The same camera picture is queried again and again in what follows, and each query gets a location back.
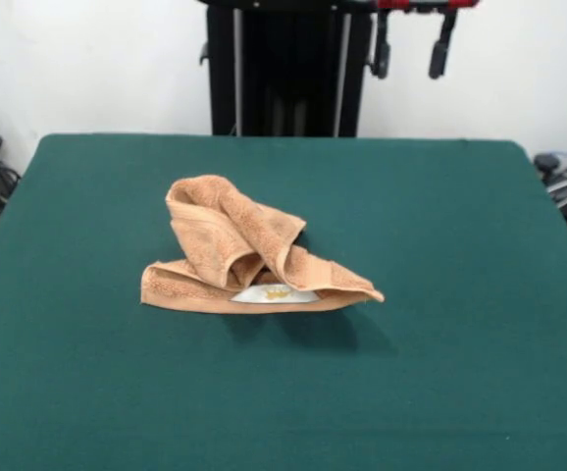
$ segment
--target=white label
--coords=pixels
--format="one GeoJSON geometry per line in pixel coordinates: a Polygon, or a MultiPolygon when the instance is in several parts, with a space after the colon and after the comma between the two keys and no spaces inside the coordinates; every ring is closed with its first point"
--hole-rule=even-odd
{"type": "Polygon", "coordinates": [[[319,301],[314,291],[298,291],[288,285],[255,285],[232,298],[251,304],[296,304],[319,301]]]}

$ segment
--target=towel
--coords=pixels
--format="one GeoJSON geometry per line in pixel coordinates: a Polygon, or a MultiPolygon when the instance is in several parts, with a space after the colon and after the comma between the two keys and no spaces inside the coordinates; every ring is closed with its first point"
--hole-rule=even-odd
{"type": "Polygon", "coordinates": [[[293,244],[305,221],[251,200],[223,177],[179,180],[166,203],[185,260],[146,268],[144,303],[180,311],[269,314],[384,301],[368,280],[293,244]],[[233,300],[256,286],[264,288],[264,302],[233,300]],[[313,292],[314,300],[285,302],[300,291],[313,292]]]}

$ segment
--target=green felt surface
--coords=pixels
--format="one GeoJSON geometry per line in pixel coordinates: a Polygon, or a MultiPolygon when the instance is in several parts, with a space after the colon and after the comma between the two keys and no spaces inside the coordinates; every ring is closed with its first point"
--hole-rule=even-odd
{"type": "Polygon", "coordinates": [[[567,469],[567,228],[508,142],[69,135],[0,222],[0,470],[567,469]],[[387,297],[139,304],[200,174],[387,297]]]}

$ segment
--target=black stand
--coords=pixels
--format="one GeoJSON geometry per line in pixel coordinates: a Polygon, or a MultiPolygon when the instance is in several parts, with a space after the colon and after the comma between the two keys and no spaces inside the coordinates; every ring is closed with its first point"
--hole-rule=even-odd
{"type": "MultiPolygon", "coordinates": [[[[457,0],[201,0],[215,135],[357,134],[366,65],[384,79],[393,10],[445,13],[430,75],[444,73],[457,0]],[[372,15],[378,13],[369,59],[372,15]]],[[[460,0],[474,6],[477,0],[460,0]]]]}

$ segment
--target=orange towel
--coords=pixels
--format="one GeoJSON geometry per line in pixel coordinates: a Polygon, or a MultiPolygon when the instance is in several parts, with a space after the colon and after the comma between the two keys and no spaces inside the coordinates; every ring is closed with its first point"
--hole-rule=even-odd
{"type": "Polygon", "coordinates": [[[223,177],[180,180],[170,188],[166,203],[186,260],[146,268],[141,285],[144,303],[181,311],[268,314],[384,301],[369,281],[293,245],[305,221],[252,201],[223,177]],[[264,285],[269,299],[285,298],[288,289],[294,289],[314,291],[316,300],[232,300],[255,285],[264,285]]]}

